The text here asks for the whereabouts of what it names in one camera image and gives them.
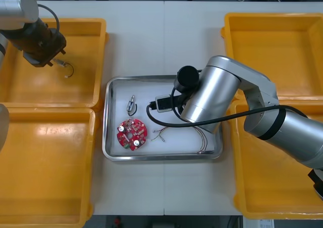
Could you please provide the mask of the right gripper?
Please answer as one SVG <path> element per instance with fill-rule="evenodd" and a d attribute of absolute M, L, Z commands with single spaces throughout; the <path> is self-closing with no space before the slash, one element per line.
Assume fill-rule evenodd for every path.
<path fill-rule="evenodd" d="M 175 115 L 180 115 L 183 111 L 183 105 L 188 99 L 188 94 L 182 93 L 180 95 L 174 96 L 175 88 L 171 92 L 171 108 Z"/>

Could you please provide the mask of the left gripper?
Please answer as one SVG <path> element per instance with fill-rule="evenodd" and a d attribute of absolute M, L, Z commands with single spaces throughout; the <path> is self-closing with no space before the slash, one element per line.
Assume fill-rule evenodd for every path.
<path fill-rule="evenodd" d="M 24 58 L 35 67 L 52 66 L 59 53 L 66 54 L 66 39 L 57 29 L 31 33 L 25 46 Z"/>

